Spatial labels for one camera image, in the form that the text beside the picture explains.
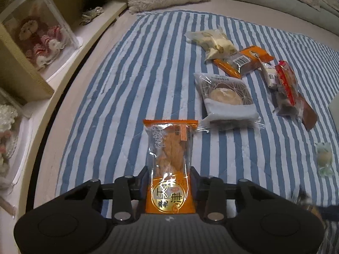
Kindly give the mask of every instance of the bed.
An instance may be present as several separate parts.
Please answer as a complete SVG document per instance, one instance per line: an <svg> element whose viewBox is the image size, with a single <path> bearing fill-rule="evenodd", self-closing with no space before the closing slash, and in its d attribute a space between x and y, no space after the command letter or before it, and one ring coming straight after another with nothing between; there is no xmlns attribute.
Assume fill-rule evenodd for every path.
<svg viewBox="0 0 339 254"><path fill-rule="evenodd" d="M254 71L243 80L265 129L196 133L192 165L202 176L219 176L229 183L247 178L286 198L301 185L317 205L339 204L338 136L328 110L339 92L339 53L301 34L188 10L139 14L103 60L75 116L56 196L91 178L109 183L138 174L147 154L143 119L201 119L202 99L193 73L224 73L205 63L205 52L183 35L218 25L238 49L258 45L288 61L319 120L306 132L301 123L274 114L271 93ZM335 172L331 178L317 174L317 142L331 143ZM110 207L105 203L103 215L110 216ZM235 215L232 203L228 213ZM338 224L327 225L321 253L336 253Z"/></svg>

